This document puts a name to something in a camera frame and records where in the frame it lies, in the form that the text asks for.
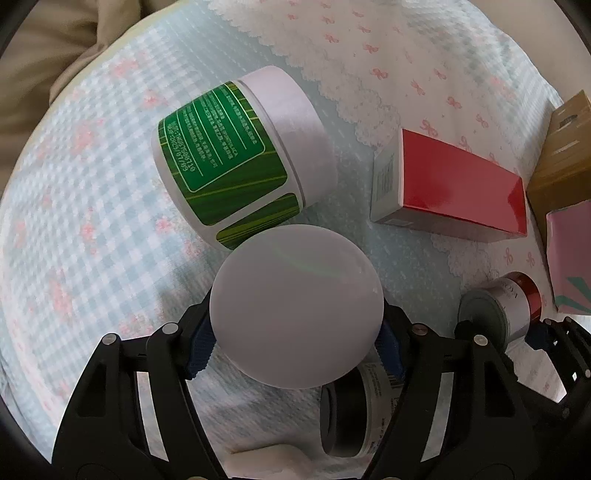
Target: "cardboard box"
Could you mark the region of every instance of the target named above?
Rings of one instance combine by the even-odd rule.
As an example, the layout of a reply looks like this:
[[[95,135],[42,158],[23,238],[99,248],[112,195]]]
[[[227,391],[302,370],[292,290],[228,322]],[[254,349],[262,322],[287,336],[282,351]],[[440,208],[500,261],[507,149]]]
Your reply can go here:
[[[404,129],[374,161],[370,219],[479,242],[527,235],[520,176]]]
[[[552,113],[527,197],[544,245],[549,212],[591,199],[591,103],[584,91]]]

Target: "red box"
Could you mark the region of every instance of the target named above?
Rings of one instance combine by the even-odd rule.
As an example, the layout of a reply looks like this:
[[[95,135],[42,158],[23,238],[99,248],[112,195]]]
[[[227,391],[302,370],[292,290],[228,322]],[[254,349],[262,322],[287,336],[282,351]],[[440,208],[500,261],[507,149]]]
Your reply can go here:
[[[374,161],[370,219],[479,242],[527,235],[519,175],[404,129]]]

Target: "screw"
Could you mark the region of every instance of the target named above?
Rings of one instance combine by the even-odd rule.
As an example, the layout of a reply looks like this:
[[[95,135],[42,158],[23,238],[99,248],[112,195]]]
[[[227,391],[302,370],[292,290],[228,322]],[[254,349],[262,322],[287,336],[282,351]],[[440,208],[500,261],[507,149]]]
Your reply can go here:
[[[103,342],[104,345],[110,345],[112,343],[115,343],[115,341],[117,340],[117,336],[114,333],[107,333],[101,340],[101,342]]]
[[[475,335],[474,336],[474,343],[480,346],[487,346],[488,345],[488,338],[484,335]]]
[[[415,335],[422,337],[422,336],[428,334],[428,332],[429,332],[429,328],[427,327],[427,325],[423,325],[422,323],[415,323],[413,325],[413,333]]]
[[[178,325],[174,322],[167,323],[162,327],[162,333],[165,335],[172,335],[178,330]]]

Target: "white jar lid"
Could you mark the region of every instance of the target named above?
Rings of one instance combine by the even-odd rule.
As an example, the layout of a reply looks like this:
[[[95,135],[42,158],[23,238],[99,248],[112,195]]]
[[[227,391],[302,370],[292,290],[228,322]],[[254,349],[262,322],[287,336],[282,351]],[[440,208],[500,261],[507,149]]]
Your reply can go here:
[[[213,332],[243,373],[280,388],[340,378],[371,349],[384,297],[365,254],[312,225],[275,227],[246,240],[213,282]]]
[[[301,186],[304,207],[337,185],[335,155],[318,114],[300,86],[279,67],[267,66],[238,79],[265,109]]]

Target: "bed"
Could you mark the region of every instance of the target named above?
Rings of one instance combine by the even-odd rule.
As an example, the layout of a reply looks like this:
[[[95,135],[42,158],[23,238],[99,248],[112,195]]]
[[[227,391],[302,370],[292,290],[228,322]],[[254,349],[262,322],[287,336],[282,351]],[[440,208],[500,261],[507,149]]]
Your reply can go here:
[[[150,150],[159,119],[222,82],[274,64],[301,86],[339,162],[339,185],[293,223],[341,233],[375,266],[389,300],[451,336],[461,294],[509,271],[557,316],[535,220],[494,244],[369,221],[372,160],[400,128],[500,164],[527,184],[557,92],[467,0],[185,0],[130,29],[62,91],[25,146],[0,205],[0,394],[51,458],[61,416],[101,337],[149,335],[212,285],[225,254],[185,223]],[[549,359],[509,346],[520,381],[563,389]],[[437,454],[439,418],[425,458]],[[165,458],[139,379],[153,454]],[[190,383],[218,457],[299,447],[314,478],[358,476],[369,458],[322,452],[319,391],[258,384],[218,349]]]

